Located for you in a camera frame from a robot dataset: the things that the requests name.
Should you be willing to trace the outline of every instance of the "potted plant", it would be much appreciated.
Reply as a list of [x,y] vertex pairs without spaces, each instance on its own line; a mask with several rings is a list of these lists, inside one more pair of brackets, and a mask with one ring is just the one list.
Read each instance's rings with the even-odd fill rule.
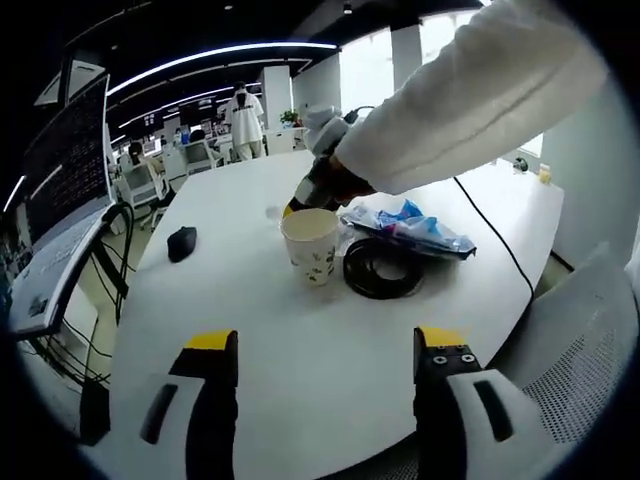
[[280,123],[282,123],[284,128],[291,128],[297,125],[299,121],[300,116],[295,110],[286,110],[282,115],[280,115]]

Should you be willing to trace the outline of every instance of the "blue plastic wrapper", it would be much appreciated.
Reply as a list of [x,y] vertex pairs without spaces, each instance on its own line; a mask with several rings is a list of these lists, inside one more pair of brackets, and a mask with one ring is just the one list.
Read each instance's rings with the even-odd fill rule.
[[457,235],[436,217],[425,217],[410,200],[405,200],[398,213],[375,211],[361,204],[340,217],[347,225],[423,255],[464,260],[476,251],[468,237]]

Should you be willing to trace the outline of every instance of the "computer mouse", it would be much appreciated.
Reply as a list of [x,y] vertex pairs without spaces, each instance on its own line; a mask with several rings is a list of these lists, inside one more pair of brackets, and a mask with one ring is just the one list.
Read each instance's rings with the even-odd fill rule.
[[167,238],[169,260],[178,263],[187,258],[196,248],[198,232],[196,227],[182,227]]

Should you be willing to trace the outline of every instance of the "white paper cup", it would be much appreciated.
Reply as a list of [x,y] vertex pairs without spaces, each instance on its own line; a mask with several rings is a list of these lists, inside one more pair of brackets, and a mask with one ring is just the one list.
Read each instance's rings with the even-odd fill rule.
[[282,220],[280,230],[291,264],[310,285],[324,285],[333,273],[338,217],[319,208],[300,210]]

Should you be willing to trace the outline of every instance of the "white table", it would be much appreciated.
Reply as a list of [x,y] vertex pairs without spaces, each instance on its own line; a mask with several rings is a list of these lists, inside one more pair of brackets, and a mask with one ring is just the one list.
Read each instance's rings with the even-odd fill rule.
[[[311,479],[361,462],[415,430],[413,328],[460,329],[486,365],[529,299],[503,245],[451,180],[409,192],[426,214],[467,234],[475,257],[430,272],[409,298],[375,301],[340,275],[297,282],[268,207],[283,207],[312,161],[307,151],[190,177],[158,225],[133,277],[118,329],[112,418],[119,400],[169,371],[200,332],[239,332],[236,478]],[[563,192],[499,161],[460,177],[536,285]],[[405,197],[370,197],[393,209]],[[195,252],[167,259],[166,239],[198,229]]]

